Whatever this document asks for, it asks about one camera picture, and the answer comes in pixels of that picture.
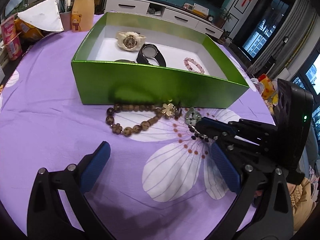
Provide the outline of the purple floral tablecloth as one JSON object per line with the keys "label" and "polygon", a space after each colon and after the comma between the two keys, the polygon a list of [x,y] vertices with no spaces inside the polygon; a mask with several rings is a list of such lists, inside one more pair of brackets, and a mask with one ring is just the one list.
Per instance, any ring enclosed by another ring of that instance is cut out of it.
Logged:
{"label": "purple floral tablecloth", "polygon": [[[89,31],[63,32],[37,42],[18,66],[18,80],[1,97],[1,201],[27,231],[37,172],[62,171],[106,141],[111,155],[91,191],[91,208],[116,239],[204,239],[232,204],[210,157],[211,145],[191,138],[184,117],[160,118],[129,137],[106,123],[111,105],[85,105],[71,61]],[[221,122],[273,123],[262,97],[248,83],[227,108],[197,109]]]}

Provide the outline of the green cardboard box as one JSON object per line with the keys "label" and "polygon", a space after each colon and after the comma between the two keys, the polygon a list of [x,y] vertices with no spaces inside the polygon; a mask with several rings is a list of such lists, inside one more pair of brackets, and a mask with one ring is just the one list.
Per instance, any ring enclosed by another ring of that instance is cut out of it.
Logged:
{"label": "green cardboard box", "polygon": [[85,105],[227,108],[249,88],[208,35],[135,14],[102,16],[71,65]]}

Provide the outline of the black wristwatch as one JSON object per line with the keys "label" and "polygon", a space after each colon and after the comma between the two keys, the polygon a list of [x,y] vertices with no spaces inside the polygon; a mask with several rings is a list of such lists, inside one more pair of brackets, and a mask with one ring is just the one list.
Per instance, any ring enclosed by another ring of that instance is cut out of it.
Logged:
{"label": "black wristwatch", "polygon": [[151,65],[151,63],[149,62],[149,59],[154,59],[158,63],[158,65],[161,67],[167,66],[167,63],[166,63],[163,55],[159,51],[159,49],[154,44],[145,43],[142,45],[142,47],[140,48],[140,50],[138,52],[136,62],[138,64]]}

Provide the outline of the white TV cabinet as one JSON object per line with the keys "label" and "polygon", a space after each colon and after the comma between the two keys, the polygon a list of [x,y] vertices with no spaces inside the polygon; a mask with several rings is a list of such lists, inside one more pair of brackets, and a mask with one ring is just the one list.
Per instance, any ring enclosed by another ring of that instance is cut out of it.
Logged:
{"label": "white TV cabinet", "polygon": [[139,14],[176,23],[214,38],[220,38],[223,30],[207,20],[184,10],[163,3],[147,0],[106,0],[104,12]]}

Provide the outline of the cream white wristwatch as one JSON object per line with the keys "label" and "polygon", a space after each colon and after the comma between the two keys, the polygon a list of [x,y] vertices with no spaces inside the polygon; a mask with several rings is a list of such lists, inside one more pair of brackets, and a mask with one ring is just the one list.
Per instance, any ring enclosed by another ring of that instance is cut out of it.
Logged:
{"label": "cream white wristwatch", "polygon": [[117,46],[125,51],[139,51],[146,42],[146,36],[134,31],[118,31]]}

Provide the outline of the beige bear bottle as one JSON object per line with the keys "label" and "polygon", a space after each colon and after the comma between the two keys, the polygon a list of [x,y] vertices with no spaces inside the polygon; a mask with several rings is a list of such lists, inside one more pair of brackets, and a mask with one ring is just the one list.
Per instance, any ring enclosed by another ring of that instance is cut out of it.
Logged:
{"label": "beige bear bottle", "polygon": [[93,26],[94,0],[74,0],[71,13],[72,32],[89,31]]}

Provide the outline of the pink pen holder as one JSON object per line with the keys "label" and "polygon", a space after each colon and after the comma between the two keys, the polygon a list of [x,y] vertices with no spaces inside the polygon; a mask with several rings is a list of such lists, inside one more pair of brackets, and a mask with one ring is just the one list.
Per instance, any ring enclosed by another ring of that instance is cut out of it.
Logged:
{"label": "pink pen holder", "polygon": [[64,31],[69,31],[72,28],[71,24],[71,12],[61,12],[60,13],[60,18],[62,22],[62,26]]}

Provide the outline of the red snack package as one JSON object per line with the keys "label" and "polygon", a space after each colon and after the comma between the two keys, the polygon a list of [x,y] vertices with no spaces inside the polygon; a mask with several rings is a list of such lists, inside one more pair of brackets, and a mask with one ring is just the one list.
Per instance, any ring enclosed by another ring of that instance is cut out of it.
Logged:
{"label": "red snack package", "polygon": [[10,61],[15,61],[22,55],[19,33],[15,27],[15,16],[11,15],[1,24],[1,35]]}

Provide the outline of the white paper sheet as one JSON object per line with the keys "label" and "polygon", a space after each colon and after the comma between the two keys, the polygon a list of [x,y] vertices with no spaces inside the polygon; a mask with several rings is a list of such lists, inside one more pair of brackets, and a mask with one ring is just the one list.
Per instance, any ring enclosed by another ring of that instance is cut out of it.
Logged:
{"label": "white paper sheet", "polygon": [[25,11],[19,12],[17,17],[25,23],[44,31],[64,31],[56,0],[42,1]]}

